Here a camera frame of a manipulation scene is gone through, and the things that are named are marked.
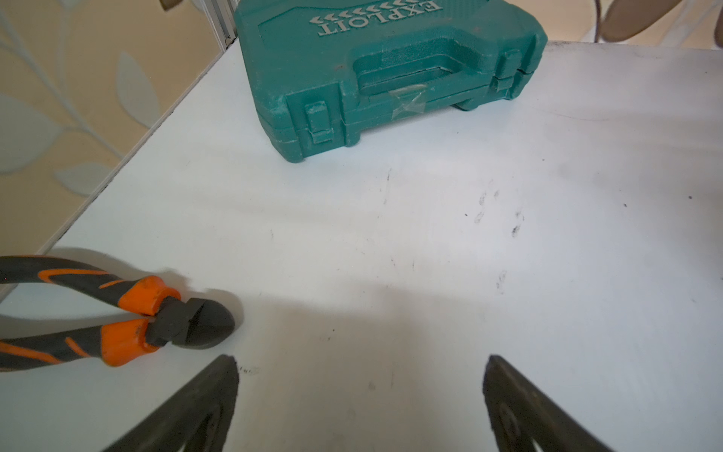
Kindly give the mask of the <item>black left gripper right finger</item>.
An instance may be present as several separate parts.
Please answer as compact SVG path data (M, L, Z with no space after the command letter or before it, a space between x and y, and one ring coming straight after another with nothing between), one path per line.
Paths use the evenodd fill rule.
M499 355L489 357L482 394L500 451L608 451Z

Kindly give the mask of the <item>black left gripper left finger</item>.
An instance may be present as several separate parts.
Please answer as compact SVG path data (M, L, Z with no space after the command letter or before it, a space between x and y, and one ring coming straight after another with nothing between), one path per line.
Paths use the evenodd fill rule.
M221 451L235 412L239 372L220 355L108 451Z

